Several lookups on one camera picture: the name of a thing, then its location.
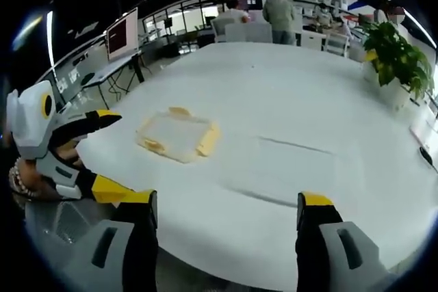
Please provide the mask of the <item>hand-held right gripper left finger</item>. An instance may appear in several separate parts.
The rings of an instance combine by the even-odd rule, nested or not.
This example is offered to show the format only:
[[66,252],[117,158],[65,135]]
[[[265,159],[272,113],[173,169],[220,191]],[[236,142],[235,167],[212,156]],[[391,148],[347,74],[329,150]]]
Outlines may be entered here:
[[75,245],[73,282],[78,291],[156,291],[157,192],[144,202],[120,203]]

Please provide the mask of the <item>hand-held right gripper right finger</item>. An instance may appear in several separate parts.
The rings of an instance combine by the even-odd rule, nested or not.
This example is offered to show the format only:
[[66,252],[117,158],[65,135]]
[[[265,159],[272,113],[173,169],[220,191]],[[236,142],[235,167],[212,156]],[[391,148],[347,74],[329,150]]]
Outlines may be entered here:
[[297,291],[386,291],[398,279],[378,246],[327,197],[298,194]]

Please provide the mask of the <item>person's left hand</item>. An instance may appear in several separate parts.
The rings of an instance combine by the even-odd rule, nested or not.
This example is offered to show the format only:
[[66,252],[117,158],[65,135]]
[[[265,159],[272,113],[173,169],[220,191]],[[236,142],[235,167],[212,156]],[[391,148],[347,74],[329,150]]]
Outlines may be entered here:
[[[78,142],[69,141],[57,148],[57,154],[77,168],[82,168],[83,163],[75,149]],[[34,161],[17,158],[9,171],[10,186],[20,194],[31,196],[39,200],[61,200],[55,188],[50,186],[49,178],[39,174]]]

